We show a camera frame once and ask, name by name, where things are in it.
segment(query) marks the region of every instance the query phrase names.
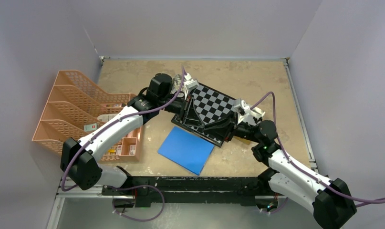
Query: gray wall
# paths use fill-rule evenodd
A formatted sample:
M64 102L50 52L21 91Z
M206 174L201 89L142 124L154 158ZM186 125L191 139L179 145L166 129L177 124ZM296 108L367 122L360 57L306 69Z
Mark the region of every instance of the gray wall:
M290 69L321 171L385 197L385 0L324 0ZM385 228L385 204L345 228Z
M68 2L0 0L0 228L46 227L59 158L31 138L58 70L98 61Z
M100 55L284 58L322 0L71 1Z

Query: blue rectangle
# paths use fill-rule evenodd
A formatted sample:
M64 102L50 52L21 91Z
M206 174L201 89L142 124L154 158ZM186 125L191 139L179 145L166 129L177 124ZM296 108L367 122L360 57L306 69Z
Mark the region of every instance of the blue rectangle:
M212 143L175 126L158 153L199 175L213 147Z

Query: chessboard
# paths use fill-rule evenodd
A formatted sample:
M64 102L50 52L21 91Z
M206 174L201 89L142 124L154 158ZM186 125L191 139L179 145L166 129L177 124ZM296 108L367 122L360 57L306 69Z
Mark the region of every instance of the chessboard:
M213 135L205 133L203 126L225 117L233 109L235 99L201 83L191 92L191 96L194 100L187 109L186 116L190 112L195 112L202 125L186 125L183 120L177 120L177 115L173 117L171 122L221 147L224 139L217 139Z

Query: wooden table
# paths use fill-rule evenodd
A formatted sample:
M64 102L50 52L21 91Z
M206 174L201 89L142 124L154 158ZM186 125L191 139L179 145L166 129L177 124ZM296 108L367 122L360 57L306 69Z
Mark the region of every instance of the wooden table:
M301 123L296 111L288 76L282 62L253 61L130 61L105 60L98 85L109 93L135 93L147 87L156 73L174 76L181 65L199 82L234 98L256 103L266 92L274 91L277 128L287 151L310 167ZM264 119L272 120L272 98L259 108ZM195 176L178 164L158 154L157 150L175 126L174 114L161 111L144 126L139 162L118 164L134 176ZM256 161L251 152L255 143L246 145L233 139L215 147L200 176L255 177L267 167Z

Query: peach storage rack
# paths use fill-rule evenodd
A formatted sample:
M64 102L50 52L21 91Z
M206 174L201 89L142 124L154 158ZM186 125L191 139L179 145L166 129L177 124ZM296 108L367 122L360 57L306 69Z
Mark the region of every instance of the peach storage rack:
M117 114L121 107L107 107L107 104L127 104L135 94L110 94L102 90L83 73L77 70L58 72L32 141L62 155L63 142L72 137L75 140L88 135L84 125L104 124L97 119L104 114ZM100 163L139 161L142 127L122 138L119 154L107 152Z

